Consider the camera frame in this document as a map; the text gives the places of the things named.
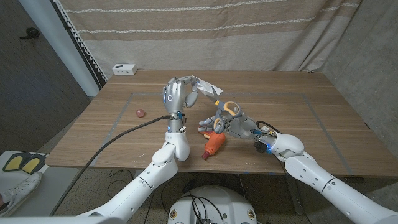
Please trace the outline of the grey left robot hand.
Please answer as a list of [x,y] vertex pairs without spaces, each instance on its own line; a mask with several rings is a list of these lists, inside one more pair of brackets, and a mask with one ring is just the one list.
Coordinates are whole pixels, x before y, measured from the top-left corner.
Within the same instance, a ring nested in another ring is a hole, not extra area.
[[[185,76],[181,78],[174,77],[164,86],[163,101],[168,113],[177,113],[183,111],[183,107],[192,107],[198,97],[196,83],[197,77]],[[185,86],[191,84],[192,92],[187,94]]]

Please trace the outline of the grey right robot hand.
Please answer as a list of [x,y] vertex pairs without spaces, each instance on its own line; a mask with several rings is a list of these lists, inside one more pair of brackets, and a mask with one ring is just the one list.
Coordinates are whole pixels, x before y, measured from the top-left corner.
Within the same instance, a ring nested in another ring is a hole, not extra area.
[[229,114],[223,116],[224,120],[223,129],[221,128],[220,123],[218,123],[216,129],[214,129],[215,120],[216,118],[212,116],[204,121],[200,121],[198,131],[199,132],[215,131],[216,133],[218,131],[223,131],[234,138],[250,139],[250,140],[254,140],[256,138],[256,135],[253,134],[252,131],[254,129],[257,130],[258,127],[255,124],[254,120],[246,115],[242,115],[241,117],[238,118],[233,118]]

